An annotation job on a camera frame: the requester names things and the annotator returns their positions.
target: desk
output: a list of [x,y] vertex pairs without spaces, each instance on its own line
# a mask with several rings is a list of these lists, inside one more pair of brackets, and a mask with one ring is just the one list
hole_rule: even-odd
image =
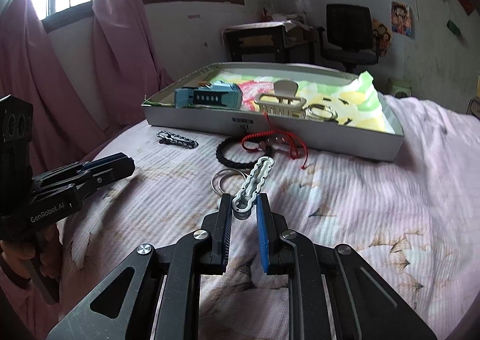
[[308,44],[309,63],[315,65],[314,29],[296,22],[253,23],[224,30],[233,62],[243,54],[275,55],[276,63],[290,63],[290,50]]

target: chair seat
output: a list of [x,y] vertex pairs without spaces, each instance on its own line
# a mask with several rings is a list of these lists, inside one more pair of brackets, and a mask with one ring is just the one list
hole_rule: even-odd
[[356,65],[375,65],[377,57],[373,53],[358,53],[338,49],[324,49],[322,57],[329,61],[354,63]]

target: sleeve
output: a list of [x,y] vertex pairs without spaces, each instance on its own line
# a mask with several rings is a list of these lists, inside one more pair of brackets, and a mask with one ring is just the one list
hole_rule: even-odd
[[35,338],[44,340],[58,322],[58,305],[47,305],[32,282],[27,282],[25,288],[19,287],[10,280],[4,269],[8,272],[5,263],[0,266],[0,286],[6,298]]

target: wooden table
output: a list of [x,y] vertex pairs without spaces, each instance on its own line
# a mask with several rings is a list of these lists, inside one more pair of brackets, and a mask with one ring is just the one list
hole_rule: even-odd
[[[297,41],[293,41],[294,36],[289,36],[299,36],[300,33],[303,37],[298,37]],[[300,26],[288,32],[283,25],[227,29],[225,38],[233,62],[242,62],[244,54],[273,53],[275,62],[290,63],[290,50],[308,44],[309,63],[315,65],[314,31],[307,31]]]

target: gray cardboard box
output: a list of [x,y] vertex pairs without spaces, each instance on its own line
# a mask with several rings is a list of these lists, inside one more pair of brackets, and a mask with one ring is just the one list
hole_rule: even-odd
[[[308,80],[327,85],[347,85],[358,77],[355,74],[312,65],[262,62],[212,63],[150,97],[142,105],[148,123],[152,126],[236,137],[270,130],[267,120],[259,112],[207,108],[177,109],[172,106],[149,104],[149,102],[173,103],[176,88],[195,87],[199,81],[206,80],[216,70],[224,70],[234,74],[281,77],[293,81]],[[290,131],[299,136],[309,148],[349,154],[371,160],[393,161],[402,145],[404,133],[400,122],[386,103],[383,95],[379,93],[378,97],[382,104],[384,119],[388,121],[394,130],[394,134],[341,126],[335,122],[319,122],[278,115],[271,115],[270,120],[274,127]]]

